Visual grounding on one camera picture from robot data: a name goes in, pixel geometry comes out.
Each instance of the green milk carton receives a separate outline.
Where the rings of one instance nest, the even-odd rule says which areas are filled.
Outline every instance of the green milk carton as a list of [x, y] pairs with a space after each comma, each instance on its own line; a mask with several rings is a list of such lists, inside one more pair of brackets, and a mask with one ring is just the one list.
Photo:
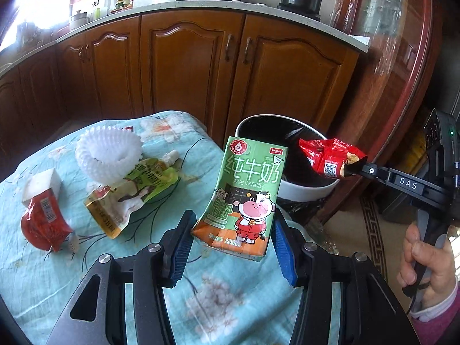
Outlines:
[[230, 137], [214, 195], [192, 235], [211, 248], [260, 261], [268, 246], [287, 151]]

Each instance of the qr code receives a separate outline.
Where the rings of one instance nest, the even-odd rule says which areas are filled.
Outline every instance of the qr code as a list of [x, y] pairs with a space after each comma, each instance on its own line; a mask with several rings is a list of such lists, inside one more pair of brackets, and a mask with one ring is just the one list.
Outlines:
[[328, 177], [337, 177], [335, 174], [335, 170], [337, 169], [337, 165], [335, 163], [324, 163], [324, 175]]

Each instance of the hand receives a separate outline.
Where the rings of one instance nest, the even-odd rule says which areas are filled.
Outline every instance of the hand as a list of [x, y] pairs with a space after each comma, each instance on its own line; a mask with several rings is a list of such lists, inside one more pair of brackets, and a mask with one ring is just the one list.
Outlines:
[[456, 285], [454, 253], [450, 241], [446, 238], [443, 249], [420, 241], [420, 232], [415, 224], [406, 230], [403, 242], [401, 264], [396, 276], [399, 284], [404, 288], [415, 283], [417, 275], [411, 266], [412, 261], [429, 267], [432, 270], [430, 285], [425, 290], [422, 298], [424, 309], [443, 302], [454, 290]]

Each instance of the window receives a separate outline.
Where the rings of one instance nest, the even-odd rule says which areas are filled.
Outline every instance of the window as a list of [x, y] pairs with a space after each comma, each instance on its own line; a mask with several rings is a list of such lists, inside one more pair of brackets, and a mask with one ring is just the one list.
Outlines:
[[69, 18], [70, 0], [16, 0], [18, 14], [6, 32], [0, 51], [16, 41], [18, 24], [33, 22], [38, 28], [47, 29]]

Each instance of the red snack wrapper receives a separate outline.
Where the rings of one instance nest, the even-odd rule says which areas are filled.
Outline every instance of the red snack wrapper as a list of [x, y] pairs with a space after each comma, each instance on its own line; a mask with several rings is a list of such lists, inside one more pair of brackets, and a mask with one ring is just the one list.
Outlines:
[[21, 230], [36, 248], [59, 251], [66, 237], [73, 232], [65, 222], [52, 189], [33, 197], [21, 218]]
[[366, 162], [367, 156], [357, 147], [344, 143], [339, 139], [310, 140], [299, 139], [298, 145], [318, 174], [341, 178], [351, 176], [347, 166]]

